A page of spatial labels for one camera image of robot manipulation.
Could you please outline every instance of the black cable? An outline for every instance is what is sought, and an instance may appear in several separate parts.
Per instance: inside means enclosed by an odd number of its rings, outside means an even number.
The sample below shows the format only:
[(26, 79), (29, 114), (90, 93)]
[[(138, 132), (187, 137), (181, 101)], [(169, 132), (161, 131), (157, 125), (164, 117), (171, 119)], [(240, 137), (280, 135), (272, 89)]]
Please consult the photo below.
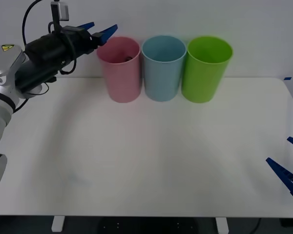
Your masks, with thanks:
[[(40, 1), (42, 1), (42, 0), (35, 0), (33, 3), (31, 3), (29, 5), (29, 7), (27, 8), (27, 10), (25, 12), (25, 15), (24, 15), (24, 18), (23, 18), (23, 22), (21, 24), (21, 35), (23, 37), (24, 45), (27, 44), (26, 43), (26, 38), (25, 38), (25, 25), (26, 25), (27, 16), (28, 16), (31, 8), (33, 8)], [(19, 111), (27, 102), (28, 102), (28, 99), (25, 99), (25, 101), (18, 108), (15, 109), (14, 113), (16, 113), (17, 111)]]
[[(54, 22), (50, 22), (48, 24), (48, 33), (51, 33), (51, 26), (52, 25), (54, 25)], [(68, 41), (70, 52), (72, 54), (72, 60), (74, 60), (74, 65), (73, 65), (72, 70), (70, 70), (69, 72), (63, 71), (62, 69), (60, 70), (61, 75), (68, 75), (68, 74), (73, 73), (75, 71), (75, 69), (76, 69), (76, 65), (77, 65), (76, 51), (75, 51), (75, 47), (73, 45), (73, 42), (69, 38), (69, 36), (66, 33), (65, 29), (63, 29), (62, 26), (60, 26), (59, 24), (58, 24), (58, 27), (61, 29), (61, 32), (64, 34), (64, 36), (66, 37), (66, 39)]]
[(53, 22), (50, 22), (49, 24), (48, 24), (48, 33), (51, 33), (51, 26), (53, 25)]
[(26, 19), (27, 19), (27, 16), (31, 10), (31, 8), (33, 8), (38, 2), (40, 2), (42, 0), (35, 0), (32, 4), (29, 5), (29, 7), (27, 8), (26, 12), (25, 12), (25, 15), (24, 15), (24, 18), (23, 18), (23, 23), (21, 25), (21, 35), (23, 37), (23, 42), (24, 42), (24, 45), (26, 45), (26, 38), (25, 38), (25, 24), (26, 24)]
[(71, 53), (72, 53), (72, 59), (74, 60), (74, 65), (73, 65), (72, 70), (70, 70), (69, 72), (63, 71), (62, 69), (60, 70), (61, 75), (68, 75), (68, 74), (73, 73), (75, 71), (75, 69), (76, 69), (76, 65), (77, 65), (76, 51), (75, 51), (75, 47), (74, 47), (71, 39), (69, 38), (68, 34), (66, 33), (66, 31), (61, 26), (60, 26), (60, 29), (61, 29), (61, 32), (64, 34), (64, 36), (66, 37), (66, 39), (68, 41), (68, 44), (69, 44), (69, 47), (70, 47), (70, 50), (71, 50)]
[(46, 82), (44, 82), (44, 84), (48, 87), (48, 89), (47, 89), (44, 93), (42, 93), (42, 94), (26, 93), (26, 94), (35, 95), (35, 96), (39, 96), (39, 95), (44, 95), (44, 94), (46, 94), (46, 93), (49, 91), (50, 87), (49, 87), (49, 85), (48, 85)]
[(28, 102), (28, 98), (25, 99), (25, 101), (23, 101), (23, 103), (18, 108), (15, 109), (14, 113), (16, 113), (17, 111), (19, 111), (27, 102)]
[(257, 229), (259, 228), (259, 225), (260, 225), (260, 222), (262, 221), (262, 218), (259, 218), (258, 221), (257, 221), (257, 224), (255, 226), (255, 228), (250, 232), (250, 234), (254, 234)]

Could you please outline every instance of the green cup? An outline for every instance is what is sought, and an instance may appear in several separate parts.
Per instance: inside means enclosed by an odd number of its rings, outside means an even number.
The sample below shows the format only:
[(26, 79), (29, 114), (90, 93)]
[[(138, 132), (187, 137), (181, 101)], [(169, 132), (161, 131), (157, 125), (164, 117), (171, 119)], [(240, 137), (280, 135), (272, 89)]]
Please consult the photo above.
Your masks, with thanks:
[(182, 94), (196, 103), (210, 101), (233, 55), (231, 46), (216, 37), (195, 38), (188, 44)]

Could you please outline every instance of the white table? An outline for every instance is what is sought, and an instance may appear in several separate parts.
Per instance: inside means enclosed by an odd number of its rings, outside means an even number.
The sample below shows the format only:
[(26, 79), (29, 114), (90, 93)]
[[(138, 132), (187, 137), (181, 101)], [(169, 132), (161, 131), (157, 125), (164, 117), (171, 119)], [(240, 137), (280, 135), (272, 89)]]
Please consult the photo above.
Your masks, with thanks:
[(13, 115), (0, 215), (293, 217), (265, 162), (293, 172), (293, 99), (273, 78), (225, 78), (214, 99), (144, 91), (113, 102), (97, 78), (60, 78)]

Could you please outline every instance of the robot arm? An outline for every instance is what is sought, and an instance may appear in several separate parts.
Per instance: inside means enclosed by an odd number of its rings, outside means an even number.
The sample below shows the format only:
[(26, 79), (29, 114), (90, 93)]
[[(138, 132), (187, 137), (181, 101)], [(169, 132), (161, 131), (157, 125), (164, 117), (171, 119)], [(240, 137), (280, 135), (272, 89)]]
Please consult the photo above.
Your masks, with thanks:
[[(90, 34), (88, 29), (94, 23), (78, 27), (60, 26), (60, 21), (68, 21), (66, 3), (51, 2), (53, 21), (49, 23), (49, 34), (28, 43), (25, 51), (18, 45), (0, 46), (0, 140), (20, 99), (27, 101), (42, 90), (42, 83), (55, 82), (55, 75), (70, 74), (75, 70), (76, 59), (90, 54), (102, 46), (117, 30), (114, 25), (99, 33)], [(74, 62), (70, 72), (62, 69)], [(7, 158), (0, 154), (0, 181)]]

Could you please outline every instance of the warning label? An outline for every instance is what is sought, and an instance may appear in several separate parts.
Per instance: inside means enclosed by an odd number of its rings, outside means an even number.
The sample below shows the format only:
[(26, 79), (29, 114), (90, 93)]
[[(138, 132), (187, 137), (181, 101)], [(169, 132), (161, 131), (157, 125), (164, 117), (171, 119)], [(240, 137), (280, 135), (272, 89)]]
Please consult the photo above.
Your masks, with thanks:
[(14, 45), (2, 45), (1, 48), (3, 51), (7, 51), (9, 49), (11, 49)]

